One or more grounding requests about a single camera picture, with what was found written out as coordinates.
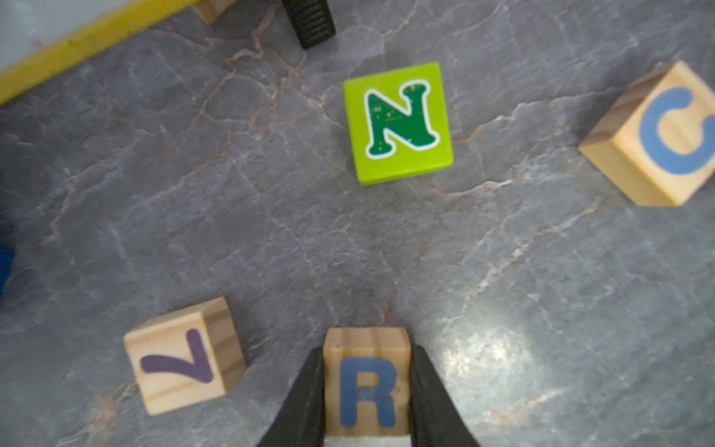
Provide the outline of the wooden block blue R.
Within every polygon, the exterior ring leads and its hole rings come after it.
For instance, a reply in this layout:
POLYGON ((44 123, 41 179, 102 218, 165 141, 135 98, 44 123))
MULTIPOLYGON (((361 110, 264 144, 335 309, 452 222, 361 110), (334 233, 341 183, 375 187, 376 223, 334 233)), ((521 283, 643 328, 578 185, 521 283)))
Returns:
POLYGON ((331 328, 323 359, 328 437, 410 434, 411 342, 405 329, 331 328))

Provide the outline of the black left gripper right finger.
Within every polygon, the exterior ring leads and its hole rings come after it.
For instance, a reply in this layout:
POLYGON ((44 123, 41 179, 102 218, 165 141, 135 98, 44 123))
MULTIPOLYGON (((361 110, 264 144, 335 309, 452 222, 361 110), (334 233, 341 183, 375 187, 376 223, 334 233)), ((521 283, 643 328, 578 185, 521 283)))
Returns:
POLYGON ((413 446, 480 444, 460 417, 426 350, 413 346, 410 370, 410 430, 413 446))

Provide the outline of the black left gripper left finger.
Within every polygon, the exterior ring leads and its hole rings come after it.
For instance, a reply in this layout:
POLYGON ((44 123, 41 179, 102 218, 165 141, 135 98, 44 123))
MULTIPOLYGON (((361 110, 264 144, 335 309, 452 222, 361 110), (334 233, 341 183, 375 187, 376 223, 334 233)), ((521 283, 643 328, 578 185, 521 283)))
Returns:
POLYGON ((258 447, 320 447, 325 438, 325 372, 321 348, 313 348, 276 419, 258 447))

